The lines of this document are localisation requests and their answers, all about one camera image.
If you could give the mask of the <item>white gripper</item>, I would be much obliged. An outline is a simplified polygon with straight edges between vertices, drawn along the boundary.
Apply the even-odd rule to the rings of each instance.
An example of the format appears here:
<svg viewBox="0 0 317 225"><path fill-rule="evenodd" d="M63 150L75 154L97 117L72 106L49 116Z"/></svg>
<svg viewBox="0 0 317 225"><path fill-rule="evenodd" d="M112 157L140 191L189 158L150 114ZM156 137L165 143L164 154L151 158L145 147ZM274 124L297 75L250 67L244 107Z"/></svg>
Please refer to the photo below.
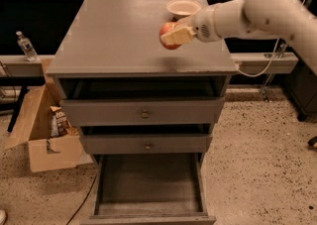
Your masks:
<svg viewBox="0 0 317 225"><path fill-rule="evenodd" d="M207 6L202 8L193 17L188 16L177 21L177 26L166 34L159 36L167 45L184 45L196 38L203 43L217 42L221 37L216 32L215 7Z"/></svg>

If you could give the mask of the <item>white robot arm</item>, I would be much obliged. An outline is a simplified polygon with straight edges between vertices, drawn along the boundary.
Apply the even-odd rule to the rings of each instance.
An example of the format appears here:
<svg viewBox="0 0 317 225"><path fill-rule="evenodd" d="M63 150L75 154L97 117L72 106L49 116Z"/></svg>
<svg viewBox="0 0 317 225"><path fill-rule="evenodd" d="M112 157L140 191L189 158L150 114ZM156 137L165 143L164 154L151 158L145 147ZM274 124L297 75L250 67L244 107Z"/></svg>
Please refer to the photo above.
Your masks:
<svg viewBox="0 0 317 225"><path fill-rule="evenodd" d="M300 0L233 0L202 8L182 18L159 39L165 47L203 43L225 38L286 41L317 73L317 17Z"/></svg>

